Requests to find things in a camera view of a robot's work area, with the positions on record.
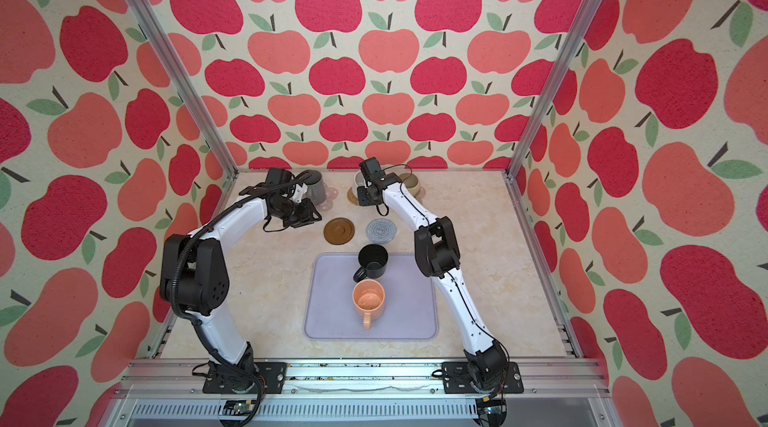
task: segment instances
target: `black mounting plate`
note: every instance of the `black mounting plate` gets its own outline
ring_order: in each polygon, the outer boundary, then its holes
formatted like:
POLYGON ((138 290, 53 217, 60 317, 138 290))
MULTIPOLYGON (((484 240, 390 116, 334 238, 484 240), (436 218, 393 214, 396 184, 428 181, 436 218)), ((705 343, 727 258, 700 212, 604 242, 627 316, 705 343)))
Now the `black mounting plate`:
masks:
MULTIPOLYGON (((444 362, 442 363, 442 387, 446 394, 478 394, 467 378, 467 362, 444 362)), ((504 383, 505 394, 522 394, 524 392, 522 378, 515 380, 514 375, 520 375, 520 367, 515 362, 509 363, 509 373, 507 381, 504 383)))
MULTIPOLYGON (((283 384, 286 380, 286 367, 288 364, 284 362, 256 362, 255 364, 256 367, 259 368, 258 375, 264 377, 264 381, 266 382, 266 393, 282 393, 283 384)), ((213 379, 206 379, 205 384, 203 385, 203 393, 231 394, 232 388, 230 384, 231 382, 229 380, 222 379, 216 375, 213 379)))

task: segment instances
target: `marble table surface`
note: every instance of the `marble table surface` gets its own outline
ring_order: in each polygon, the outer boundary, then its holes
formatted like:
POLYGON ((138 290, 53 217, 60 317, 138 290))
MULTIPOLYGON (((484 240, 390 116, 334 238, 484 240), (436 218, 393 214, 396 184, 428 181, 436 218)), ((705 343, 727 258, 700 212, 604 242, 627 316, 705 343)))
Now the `marble table surface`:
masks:
MULTIPOLYGON (((467 288, 490 332, 514 357, 565 355, 501 173, 417 175, 425 189, 423 198, 419 196, 424 206, 438 217, 448 216, 453 221, 467 288)), ((242 188, 262 182, 264 177, 260 172, 240 174, 230 203, 242 188)), ((463 356, 458 327, 438 291, 438 333, 431 340, 315 341, 304 334, 315 259, 325 252, 358 252, 369 243, 366 226, 379 218, 375 208, 360 208, 347 200, 352 172, 326 172, 323 180, 336 188, 339 196, 329 211, 321 212, 322 221, 279 233, 264 233, 260 224, 225 255, 230 276, 227 303, 240 332, 254 347, 255 357, 463 356), (355 236, 350 242, 331 245, 322 236, 322 228, 334 217, 346 217, 355 224, 355 236)), ((387 218, 398 227, 387 250, 413 252, 412 232, 396 213, 391 212, 387 218)), ((276 221, 272 224, 280 227, 280 220, 276 221)), ((177 319, 161 356, 202 358, 206 352, 191 325, 177 319)))

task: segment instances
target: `black mug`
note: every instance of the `black mug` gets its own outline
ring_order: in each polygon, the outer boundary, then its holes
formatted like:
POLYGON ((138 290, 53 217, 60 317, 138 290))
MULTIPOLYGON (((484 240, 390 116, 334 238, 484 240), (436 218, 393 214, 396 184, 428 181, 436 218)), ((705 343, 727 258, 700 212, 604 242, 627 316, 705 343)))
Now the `black mug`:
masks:
POLYGON ((360 249, 357 254, 357 261, 360 263, 360 269, 352 277, 355 282, 360 282, 365 278, 378 279, 384 275, 386 270, 386 261, 389 254, 386 249, 378 243, 370 243, 360 249))

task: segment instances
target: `brown coaster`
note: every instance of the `brown coaster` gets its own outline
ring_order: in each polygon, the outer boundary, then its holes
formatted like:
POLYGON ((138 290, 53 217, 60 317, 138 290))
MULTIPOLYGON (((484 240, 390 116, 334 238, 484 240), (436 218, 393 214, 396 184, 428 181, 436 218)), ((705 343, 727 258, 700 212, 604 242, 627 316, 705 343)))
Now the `brown coaster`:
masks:
POLYGON ((360 202, 357 200, 357 196, 352 193, 352 188, 350 188, 350 190, 346 192, 346 200, 351 202, 352 204, 360 205, 360 202))
POLYGON ((331 219, 322 229, 322 235, 325 236, 328 243, 341 245, 352 240, 355 237, 355 224, 344 217, 331 219))

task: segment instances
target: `apple pattern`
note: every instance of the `apple pattern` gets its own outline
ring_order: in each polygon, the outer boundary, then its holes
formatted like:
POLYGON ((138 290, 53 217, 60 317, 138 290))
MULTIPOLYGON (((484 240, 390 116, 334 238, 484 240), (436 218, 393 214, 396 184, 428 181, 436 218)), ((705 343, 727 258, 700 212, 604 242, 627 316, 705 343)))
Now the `apple pattern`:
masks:
MULTIPOLYGON (((204 172, 222 167, 125 0, 0 7, 0 425, 97 425, 168 314, 166 233, 210 219, 226 176, 204 172), (40 395, 52 401, 34 405, 40 395)), ((227 42, 227 30, 212 32, 227 42)), ((168 32, 187 73, 204 76, 201 35, 168 32)), ((213 96, 204 104, 225 126, 236 115, 213 96)))
MULTIPOLYGON (((540 1, 534 51, 562 44, 580 1, 540 1)), ((543 267, 625 425, 768 422, 754 376, 768 362, 765 10, 602 0, 545 111, 545 155, 534 140, 517 172, 543 267)), ((512 110, 551 69, 523 62, 512 110)), ((519 142, 529 117, 504 115, 496 140, 519 142)))
MULTIPOLYGON (((502 170, 581 0, 148 1, 240 168, 355 169, 375 155, 502 170)), ((58 365, 9 376, 0 425, 54 381, 62 401, 35 406, 39 422, 95 424, 104 387, 168 312, 157 253, 126 266, 117 253, 210 219, 226 176, 125 0, 0 6, 0 276, 13 288, 0 335, 18 325, 18 362, 58 365), (36 213, 49 209, 66 228, 36 213), (72 279, 98 298, 73 306, 69 344, 41 353, 18 333, 49 322, 72 279)), ((602 0, 530 127, 515 183, 626 425, 768 419, 764 385, 744 373, 767 360, 768 259, 753 255, 768 231, 766 9, 602 0), (702 263, 711 278, 696 277, 702 263)))

